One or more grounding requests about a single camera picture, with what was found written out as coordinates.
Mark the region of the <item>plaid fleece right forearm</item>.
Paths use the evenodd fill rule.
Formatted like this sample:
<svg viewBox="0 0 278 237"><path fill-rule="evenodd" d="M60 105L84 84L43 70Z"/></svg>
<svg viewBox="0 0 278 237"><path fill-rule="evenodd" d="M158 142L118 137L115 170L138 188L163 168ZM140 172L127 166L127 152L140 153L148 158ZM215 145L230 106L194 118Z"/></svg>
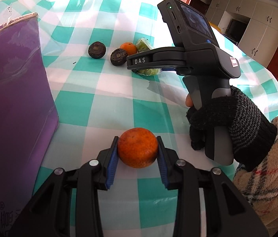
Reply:
<svg viewBox="0 0 278 237"><path fill-rule="evenodd" d="M274 144L265 159L252 171L238 166L233 183L259 216L270 236L278 232L278 117Z"/></svg>

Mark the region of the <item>right hand black knit glove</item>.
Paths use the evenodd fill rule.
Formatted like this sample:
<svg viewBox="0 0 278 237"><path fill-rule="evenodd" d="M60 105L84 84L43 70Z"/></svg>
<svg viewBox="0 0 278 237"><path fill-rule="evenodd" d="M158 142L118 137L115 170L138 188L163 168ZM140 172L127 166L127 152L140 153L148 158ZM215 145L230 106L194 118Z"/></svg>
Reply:
<svg viewBox="0 0 278 237"><path fill-rule="evenodd" d="M199 110L189 108L191 147L194 150L204 147L207 128L225 127L235 161L251 172L271 150L277 128L240 89L231 86L230 91L230 96L212 99Z"/></svg>

